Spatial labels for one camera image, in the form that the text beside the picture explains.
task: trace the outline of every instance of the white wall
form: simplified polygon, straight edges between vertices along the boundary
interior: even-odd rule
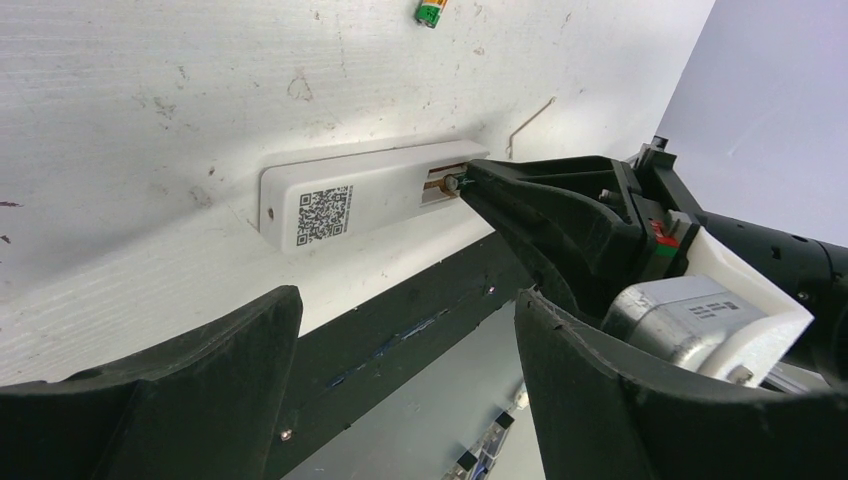
[[[848,4],[716,2],[658,133],[706,210],[848,245]]]

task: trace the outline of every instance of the white rectangular device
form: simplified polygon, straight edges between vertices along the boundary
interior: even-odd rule
[[[458,201],[439,180],[488,155],[458,140],[271,167],[262,173],[259,231],[294,254],[432,212]]]

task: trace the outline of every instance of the table surface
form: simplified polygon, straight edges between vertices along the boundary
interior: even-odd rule
[[[465,138],[514,160],[650,140],[712,0],[0,5],[0,385],[58,381],[281,284],[301,334],[480,239],[464,205],[284,256],[279,164]]]

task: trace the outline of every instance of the qr code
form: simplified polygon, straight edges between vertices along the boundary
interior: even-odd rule
[[[297,246],[346,232],[352,196],[353,185],[301,195]]]

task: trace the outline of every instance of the green component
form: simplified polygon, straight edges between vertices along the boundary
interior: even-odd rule
[[[654,252],[660,257],[673,257],[677,255],[677,249],[668,245],[657,245],[657,249]]]
[[[439,16],[441,13],[442,9],[439,7],[435,7],[433,5],[421,5],[418,7],[418,11],[415,12],[415,19],[422,25],[430,28],[436,28],[436,24],[439,23]]]

